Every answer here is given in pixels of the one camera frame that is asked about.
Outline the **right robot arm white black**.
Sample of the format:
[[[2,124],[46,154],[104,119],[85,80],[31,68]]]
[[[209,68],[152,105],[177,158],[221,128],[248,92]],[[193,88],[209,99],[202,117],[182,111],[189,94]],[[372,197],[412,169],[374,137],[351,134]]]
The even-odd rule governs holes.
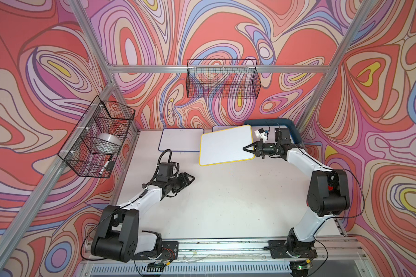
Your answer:
[[[293,258],[312,253],[315,235],[325,222],[350,207],[347,173],[324,165],[296,144],[264,143],[260,140],[243,147],[243,151],[262,159],[266,156],[282,158],[310,178],[306,196],[309,208],[289,231],[283,248]]]

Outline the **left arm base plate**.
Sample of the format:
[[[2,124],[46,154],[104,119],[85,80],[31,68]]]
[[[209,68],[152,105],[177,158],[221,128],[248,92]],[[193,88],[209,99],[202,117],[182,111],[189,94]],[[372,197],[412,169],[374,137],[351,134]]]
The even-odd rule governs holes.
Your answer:
[[[178,258],[179,242],[165,241],[148,252],[135,254],[133,260],[145,260],[153,262],[174,261]]]

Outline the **yellow-framed whiteboard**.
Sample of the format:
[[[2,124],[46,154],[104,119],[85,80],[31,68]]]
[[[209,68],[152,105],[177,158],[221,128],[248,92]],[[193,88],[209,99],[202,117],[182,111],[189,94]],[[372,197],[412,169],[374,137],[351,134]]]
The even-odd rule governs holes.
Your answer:
[[[201,136],[199,165],[219,165],[231,162],[252,160],[254,154],[246,152],[243,147],[254,143],[250,125],[218,130]]]

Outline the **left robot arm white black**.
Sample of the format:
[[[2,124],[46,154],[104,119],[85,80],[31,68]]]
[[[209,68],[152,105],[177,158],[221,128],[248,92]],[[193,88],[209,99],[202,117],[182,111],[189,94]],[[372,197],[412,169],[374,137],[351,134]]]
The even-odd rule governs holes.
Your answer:
[[[107,206],[95,231],[90,252],[103,259],[127,263],[136,256],[156,259],[162,255],[160,233],[141,230],[141,217],[165,198],[177,196],[195,181],[188,173],[159,177],[142,185],[143,190],[131,200]]]

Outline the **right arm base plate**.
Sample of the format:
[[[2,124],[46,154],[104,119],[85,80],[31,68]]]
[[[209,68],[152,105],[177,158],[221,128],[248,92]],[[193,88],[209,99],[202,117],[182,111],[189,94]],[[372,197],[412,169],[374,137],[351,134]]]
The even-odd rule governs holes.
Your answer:
[[[313,242],[298,242],[291,240],[269,240],[268,250],[273,259],[315,259],[317,251]]]

